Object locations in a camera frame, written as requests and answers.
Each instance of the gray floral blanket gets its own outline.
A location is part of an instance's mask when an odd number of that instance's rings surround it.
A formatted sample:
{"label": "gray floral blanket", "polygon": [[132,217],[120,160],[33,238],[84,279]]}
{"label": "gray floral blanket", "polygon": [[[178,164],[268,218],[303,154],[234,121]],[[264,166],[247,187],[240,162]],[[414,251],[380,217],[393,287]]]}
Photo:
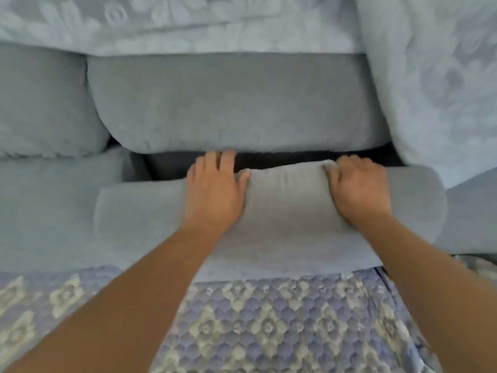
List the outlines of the gray floral blanket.
{"label": "gray floral blanket", "polygon": [[[0,274],[0,369],[119,273],[100,267]],[[189,288],[151,371],[426,370],[404,311],[375,269],[198,283]]]}

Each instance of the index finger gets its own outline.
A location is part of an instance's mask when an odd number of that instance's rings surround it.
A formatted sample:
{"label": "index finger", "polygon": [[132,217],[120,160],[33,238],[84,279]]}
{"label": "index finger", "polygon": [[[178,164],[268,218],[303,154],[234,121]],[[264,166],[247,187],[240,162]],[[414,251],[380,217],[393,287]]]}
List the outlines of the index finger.
{"label": "index finger", "polygon": [[221,154],[221,160],[219,162],[219,171],[224,173],[234,173],[235,172],[235,156],[236,152],[234,150],[229,150]]}

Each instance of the bare skin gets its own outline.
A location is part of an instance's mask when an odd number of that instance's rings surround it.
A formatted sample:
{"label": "bare skin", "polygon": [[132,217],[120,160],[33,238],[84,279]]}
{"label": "bare skin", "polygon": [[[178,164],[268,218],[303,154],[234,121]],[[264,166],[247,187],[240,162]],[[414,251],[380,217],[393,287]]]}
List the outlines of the bare skin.
{"label": "bare skin", "polygon": [[[243,210],[249,174],[237,182],[235,154],[217,158],[209,152],[189,170],[185,221],[178,231],[7,373],[148,371],[196,271]],[[394,219],[384,168],[357,156],[342,157],[338,165],[326,172],[339,211],[381,257],[444,370],[495,371],[494,288]]]}

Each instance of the back cushion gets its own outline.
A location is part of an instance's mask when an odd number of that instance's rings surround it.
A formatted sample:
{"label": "back cushion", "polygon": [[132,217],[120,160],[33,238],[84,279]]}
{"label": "back cushion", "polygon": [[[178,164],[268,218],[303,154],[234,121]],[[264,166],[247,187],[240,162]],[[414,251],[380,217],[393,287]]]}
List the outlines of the back cushion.
{"label": "back cushion", "polygon": [[109,133],[85,84],[86,57],[0,44],[0,156],[84,156]]}
{"label": "back cushion", "polygon": [[365,56],[89,58],[103,123],[139,153],[364,150],[390,140]]}

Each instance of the person's right hand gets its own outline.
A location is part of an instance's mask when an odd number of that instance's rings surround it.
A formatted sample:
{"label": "person's right hand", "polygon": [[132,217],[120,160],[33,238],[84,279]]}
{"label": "person's right hand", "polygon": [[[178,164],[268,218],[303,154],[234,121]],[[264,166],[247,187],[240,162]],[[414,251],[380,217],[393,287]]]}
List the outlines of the person's right hand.
{"label": "person's right hand", "polygon": [[369,158],[341,156],[337,166],[325,167],[335,206],[358,227],[371,217],[391,214],[386,169]]}

